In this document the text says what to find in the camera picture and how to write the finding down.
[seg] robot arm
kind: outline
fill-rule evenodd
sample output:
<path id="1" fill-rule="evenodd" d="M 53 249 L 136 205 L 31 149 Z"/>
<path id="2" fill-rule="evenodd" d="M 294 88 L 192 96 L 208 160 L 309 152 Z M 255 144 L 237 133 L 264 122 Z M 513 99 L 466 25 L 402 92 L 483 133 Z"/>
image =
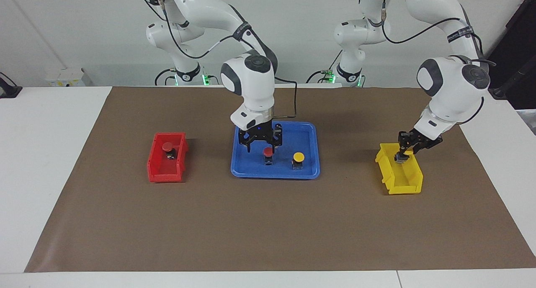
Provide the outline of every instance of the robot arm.
<path id="1" fill-rule="evenodd" d="M 408 149 L 413 148 L 414 153 L 430 149 L 443 141 L 442 133 L 470 120 L 471 114 L 476 115 L 490 87 L 489 65 L 481 63 L 482 55 L 477 50 L 473 28 L 458 0 L 406 2 L 410 14 L 420 21 L 435 24 L 448 18 L 459 20 L 437 25 L 448 36 L 456 55 L 428 59 L 419 68 L 417 82 L 431 101 L 414 129 L 400 132 L 400 152 L 395 156 L 400 163 L 408 159 Z"/>
<path id="2" fill-rule="evenodd" d="M 253 31 L 251 25 L 231 5 L 222 0 L 152 0 L 161 7 L 169 22 L 179 31 L 178 43 L 193 40 L 201 36 L 205 28 L 223 29 L 232 34 L 240 42 L 247 53 L 230 59 L 222 66 L 222 83 L 237 95 L 244 98 L 244 103 L 231 116 L 232 122 L 240 129 L 240 143 L 247 145 L 256 140 L 270 143 L 277 147 L 283 142 L 283 133 L 280 128 L 272 128 L 274 107 L 274 74 L 277 70 L 277 57 L 268 46 Z M 150 27 L 147 36 L 151 42 L 159 40 L 162 28 Z M 183 51 L 188 48 L 175 44 L 173 40 L 162 41 L 158 47 L 168 51 L 174 61 L 190 63 Z M 195 73 L 186 74 L 190 78 Z"/>
<path id="3" fill-rule="evenodd" d="M 146 29 L 146 36 L 153 46 L 165 50 L 171 57 L 175 65 L 176 82 L 180 85 L 203 85 L 203 71 L 201 65 L 190 57 L 182 53 L 172 39 L 171 30 L 176 41 L 186 53 L 193 55 L 192 48 L 184 42 L 199 38 L 205 33 L 204 28 L 188 23 L 173 0 L 145 0 L 147 3 L 157 6 L 160 10 L 166 10 L 166 17 L 169 20 L 170 28 L 166 21 L 159 21 L 149 25 Z"/>
<path id="4" fill-rule="evenodd" d="M 222 0 L 174 0 L 185 19 L 203 28 L 223 29 L 233 34 L 245 49 L 251 47 L 260 55 L 267 57 L 277 71 L 277 57 L 266 46 L 245 21 L 240 13 Z"/>
<path id="5" fill-rule="evenodd" d="M 385 8 L 391 0 L 385 0 Z M 381 26 L 387 34 L 391 32 L 388 21 L 382 21 L 383 0 L 360 0 L 364 14 L 362 20 L 351 20 L 341 23 L 335 29 L 335 40 L 343 49 L 340 63 L 337 65 L 335 82 L 344 87 L 356 86 L 360 82 L 361 71 L 366 57 L 361 46 L 385 42 Z"/>
<path id="6" fill-rule="evenodd" d="M 360 46 L 384 42 L 385 35 L 390 34 L 391 27 L 386 20 L 389 2 L 361 0 L 365 19 L 347 21 L 335 30 L 335 39 L 343 48 L 337 66 L 337 82 L 343 86 L 359 82 L 365 58 Z M 428 59 L 421 65 L 417 81 L 431 101 L 414 129 L 400 132 L 400 152 L 395 157 L 400 163 L 408 160 L 407 150 L 417 153 L 434 147 L 443 141 L 442 133 L 470 118 L 468 113 L 478 112 L 490 85 L 488 65 L 481 65 L 482 55 L 473 28 L 458 0 L 406 0 L 406 4 L 412 17 L 436 25 L 446 33 L 456 55 Z"/>

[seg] black clamp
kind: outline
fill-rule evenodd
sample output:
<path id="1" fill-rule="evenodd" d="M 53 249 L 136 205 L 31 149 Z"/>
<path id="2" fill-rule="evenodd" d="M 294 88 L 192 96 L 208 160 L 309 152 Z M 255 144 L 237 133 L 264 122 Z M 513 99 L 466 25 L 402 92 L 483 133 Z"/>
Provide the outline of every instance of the black clamp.
<path id="1" fill-rule="evenodd" d="M 15 99 L 23 89 L 20 86 L 11 86 L 2 78 L 0 78 L 0 87 L 2 88 L 0 89 L 0 99 Z"/>
<path id="2" fill-rule="evenodd" d="M 254 126 L 248 131 L 239 130 L 238 140 L 240 145 L 247 146 L 247 152 L 251 152 L 251 143 L 254 141 L 265 141 L 272 145 L 272 152 L 276 152 L 276 147 L 283 145 L 283 126 L 276 124 L 272 129 L 272 121 Z"/>
<path id="3" fill-rule="evenodd" d="M 443 137 L 439 135 L 437 139 L 432 141 L 417 129 L 410 132 L 401 131 L 398 133 L 398 144 L 400 152 L 396 154 L 394 160 L 396 162 L 406 162 L 410 157 L 405 154 L 407 150 L 413 147 L 413 154 L 417 154 L 422 149 L 431 149 L 443 142 Z"/>
<path id="4" fill-rule="evenodd" d="M 182 27 L 182 28 L 186 28 L 190 25 L 190 22 L 189 21 L 185 21 L 184 23 L 179 23 L 178 26 Z"/>
<path id="5" fill-rule="evenodd" d="M 471 61 L 471 58 L 467 57 L 467 56 L 464 56 L 464 55 L 450 55 L 449 57 L 455 57 L 455 58 L 458 58 L 460 59 L 460 61 L 462 63 L 464 63 L 465 65 L 467 64 L 470 64 L 472 61 Z"/>
<path id="6" fill-rule="evenodd" d="M 469 38 L 469 35 L 472 34 L 474 34 L 474 29 L 472 26 L 469 25 L 468 27 L 464 27 L 457 32 L 449 35 L 448 37 L 446 37 L 446 39 L 448 40 L 448 43 L 452 43 L 454 40 L 457 40 L 463 36 L 468 36 L 467 38 Z"/>
<path id="7" fill-rule="evenodd" d="M 355 74 L 351 74 L 349 72 L 346 72 L 344 71 L 341 67 L 340 67 L 340 63 L 339 65 L 337 65 L 337 73 L 346 79 L 346 82 L 350 82 L 350 83 L 353 83 L 353 82 L 356 82 L 358 80 L 358 78 L 360 77 L 361 75 L 361 71 L 359 72 L 356 72 Z"/>
<path id="8" fill-rule="evenodd" d="M 381 27 L 385 24 L 385 21 L 380 21 L 379 23 L 374 23 L 372 20 L 368 19 L 370 25 L 372 25 L 373 27 Z"/>
<path id="9" fill-rule="evenodd" d="M 180 72 L 176 70 L 177 75 L 184 81 L 184 82 L 191 82 L 193 78 L 195 78 L 200 72 L 201 72 L 201 65 L 197 63 L 197 67 L 195 70 L 190 72 Z"/>
<path id="10" fill-rule="evenodd" d="M 241 41 L 242 36 L 244 36 L 245 31 L 247 31 L 248 29 L 251 29 L 251 25 L 244 21 L 244 23 L 242 23 L 242 25 L 235 30 L 233 38 L 235 38 L 237 41 Z"/>

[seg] red button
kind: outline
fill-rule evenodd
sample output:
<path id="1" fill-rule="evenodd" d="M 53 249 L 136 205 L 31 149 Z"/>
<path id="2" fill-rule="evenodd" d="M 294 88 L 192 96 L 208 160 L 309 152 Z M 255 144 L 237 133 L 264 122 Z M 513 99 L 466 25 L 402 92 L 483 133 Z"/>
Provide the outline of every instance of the red button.
<path id="1" fill-rule="evenodd" d="M 163 146 L 162 146 L 162 149 L 164 152 L 171 152 L 173 150 L 173 144 L 172 143 L 165 143 Z"/>
<path id="2" fill-rule="evenodd" d="M 267 147 L 266 149 L 264 149 L 264 156 L 266 157 L 272 157 L 273 156 L 273 150 L 271 147 Z"/>

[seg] yellow button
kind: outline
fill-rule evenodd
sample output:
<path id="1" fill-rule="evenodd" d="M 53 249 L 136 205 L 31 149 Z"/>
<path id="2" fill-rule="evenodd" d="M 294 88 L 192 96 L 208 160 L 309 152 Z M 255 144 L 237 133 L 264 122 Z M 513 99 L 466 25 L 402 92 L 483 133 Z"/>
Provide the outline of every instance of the yellow button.
<path id="1" fill-rule="evenodd" d="M 305 160 L 305 155 L 303 155 L 302 152 L 297 152 L 294 154 L 294 161 L 295 162 L 303 162 Z"/>

